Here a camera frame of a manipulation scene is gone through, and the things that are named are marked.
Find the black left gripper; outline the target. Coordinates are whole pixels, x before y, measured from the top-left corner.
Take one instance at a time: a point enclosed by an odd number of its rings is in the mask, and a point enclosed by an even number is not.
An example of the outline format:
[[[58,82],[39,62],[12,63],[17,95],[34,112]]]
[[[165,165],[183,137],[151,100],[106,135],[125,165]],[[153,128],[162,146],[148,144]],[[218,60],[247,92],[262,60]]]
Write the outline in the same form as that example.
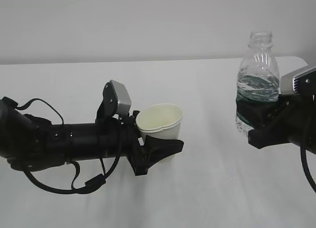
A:
[[[113,169],[116,169],[121,156],[129,161],[135,176],[147,175],[150,167],[156,163],[180,153],[184,142],[179,139],[160,139],[146,136],[143,147],[138,139],[136,119],[140,111],[134,110],[127,116],[118,116],[115,122],[115,160]]]

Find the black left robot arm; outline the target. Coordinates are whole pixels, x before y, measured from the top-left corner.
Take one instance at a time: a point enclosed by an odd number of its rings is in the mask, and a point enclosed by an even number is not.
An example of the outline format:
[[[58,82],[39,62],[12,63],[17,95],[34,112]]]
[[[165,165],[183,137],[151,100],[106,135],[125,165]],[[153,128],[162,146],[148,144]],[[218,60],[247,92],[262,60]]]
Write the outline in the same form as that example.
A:
[[[0,101],[0,155],[17,171],[22,165],[36,172],[71,161],[123,156],[134,174],[142,176],[184,146],[181,140],[156,136],[141,144],[137,112],[117,119],[98,111],[94,123],[53,124],[21,110],[8,97]]]

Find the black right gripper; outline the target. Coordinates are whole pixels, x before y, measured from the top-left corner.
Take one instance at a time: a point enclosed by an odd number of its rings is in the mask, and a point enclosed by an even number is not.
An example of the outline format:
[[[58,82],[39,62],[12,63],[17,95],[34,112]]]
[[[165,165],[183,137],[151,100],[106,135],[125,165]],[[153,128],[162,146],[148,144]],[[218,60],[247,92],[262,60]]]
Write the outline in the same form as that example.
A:
[[[280,96],[282,110],[272,120],[278,102],[236,101],[237,116],[251,126],[248,143],[262,149],[293,143],[316,152],[316,97]]]

